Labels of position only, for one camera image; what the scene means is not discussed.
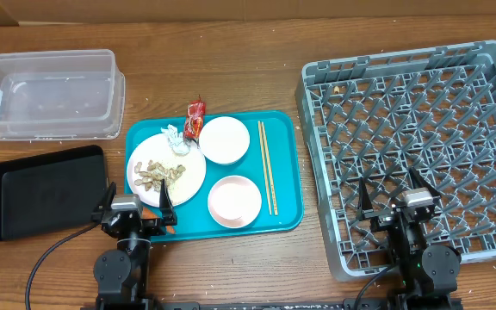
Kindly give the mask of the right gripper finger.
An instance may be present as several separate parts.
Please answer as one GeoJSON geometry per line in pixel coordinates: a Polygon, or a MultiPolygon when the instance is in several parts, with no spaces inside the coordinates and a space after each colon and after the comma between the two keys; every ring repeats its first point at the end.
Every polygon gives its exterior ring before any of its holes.
{"type": "Polygon", "coordinates": [[[358,181],[358,204],[356,217],[358,220],[370,220],[374,215],[374,209],[372,207],[372,202],[369,198],[369,194],[364,182],[364,178],[360,177],[358,181]]]}
{"type": "Polygon", "coordinates": [[[432,187],[428,181],[419,174],[419,171],[414,167],[408,170],[409,178],[413,189],[427,189],[433,198],[440,198],[441,194],[432,187]]]}

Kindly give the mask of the white tissue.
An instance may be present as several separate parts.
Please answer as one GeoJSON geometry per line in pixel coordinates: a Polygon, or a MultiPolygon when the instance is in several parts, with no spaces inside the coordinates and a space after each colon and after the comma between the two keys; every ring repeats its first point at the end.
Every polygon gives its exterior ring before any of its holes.
{"type": "Polygon", "coordinates": [[[169,124],[161,128],[169,147],[178,156],[185,156],[190,152],[190,146],[183,137],[183,132],[179,132],[176,127],[169,124]]]}

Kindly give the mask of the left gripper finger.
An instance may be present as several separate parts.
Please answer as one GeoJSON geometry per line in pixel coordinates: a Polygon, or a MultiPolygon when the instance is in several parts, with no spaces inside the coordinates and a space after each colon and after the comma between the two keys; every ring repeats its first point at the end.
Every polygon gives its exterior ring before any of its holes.
{"type": "Polygon", "coordinates": [[[166,226],[175,226],[177,224],[177,215],[173,209],[168,187],[164,179],[161,180],[159,209],[161,220],[166,226]]]}
{"type": "Polygon", "coordinates": [[[112,182],[105,190],[102,199],[91,213],[92,222],[101,222],[104,214],[111,209],[111,204],[116,195],[116,184],[112,182]]]}

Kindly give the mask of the pink bowl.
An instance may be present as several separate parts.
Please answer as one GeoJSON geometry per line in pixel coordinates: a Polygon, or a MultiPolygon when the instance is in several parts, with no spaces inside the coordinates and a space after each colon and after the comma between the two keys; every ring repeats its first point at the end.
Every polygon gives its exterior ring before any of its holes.
{"type": "Polygon", "coordinates": [[[262,208],[262,195],[247,177],[221,178],[209,191],[208,212],[215,222],[229,229],[249,226],[262,208]]]}

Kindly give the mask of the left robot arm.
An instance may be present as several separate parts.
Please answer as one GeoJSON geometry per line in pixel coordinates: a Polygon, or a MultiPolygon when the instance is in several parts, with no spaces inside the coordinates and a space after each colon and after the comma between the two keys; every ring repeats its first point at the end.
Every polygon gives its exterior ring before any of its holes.
{"type": "Polygon", "coordinates": [[[159,209],[162,215],[146,218],[144,204],[137,195],[118,195],[111,183],[91,219],[116,248],[96,260],[93,273],[98,283],[97,309],[161,309],[147,293],[151,238],[164,236],[177,224],[177,215],[165,183],[160,186],[159,209]]]}

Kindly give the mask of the white bowl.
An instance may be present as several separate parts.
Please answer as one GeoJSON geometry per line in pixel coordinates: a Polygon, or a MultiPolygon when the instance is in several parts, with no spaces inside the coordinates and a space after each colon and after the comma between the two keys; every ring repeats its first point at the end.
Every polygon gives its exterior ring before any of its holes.
{"type": "Polygon", "coordinates": [[[236,118],[221,116],[209,121],[201,130],[201,152],[215,164],[229,165],[238,162],[250,146],[246,125],[236,118]]]}

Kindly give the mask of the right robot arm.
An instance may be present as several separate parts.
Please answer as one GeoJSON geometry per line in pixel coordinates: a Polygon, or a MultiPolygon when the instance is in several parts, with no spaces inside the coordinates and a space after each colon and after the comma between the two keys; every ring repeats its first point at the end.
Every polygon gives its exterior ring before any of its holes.
{"type": "Polygon", "coordinates": [[[461,309],[462,301],[450,294],[457,290],[456,278],[462,257],[450,245],[430,245],[421,225],[438,217],[441,194],[419,172],[411,168],[412,188],[401,192],[401,201],[389,210],[375,211],[364,179],[358,184],[359,220],[368,220],[373,233],[387,232],[388,248],[394,264],[375,275],[359,291],[352,309],[461,309]],[[392,288],[381,299],[364,293],[390,270],[397,269],[403,286],[392,288]]]}

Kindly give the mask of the red snack wrapper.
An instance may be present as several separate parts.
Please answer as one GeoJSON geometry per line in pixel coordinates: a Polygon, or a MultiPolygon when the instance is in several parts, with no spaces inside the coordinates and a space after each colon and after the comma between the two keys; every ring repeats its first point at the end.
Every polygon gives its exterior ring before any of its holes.
{"type": "Polygon", "coordinates": [[[206,114],[206,103],[199,96],[187,107],[186,119],[183,126],[183,139],[185,141],[198,142],[202,128],[204,126],[204,117],[206,114]]]}

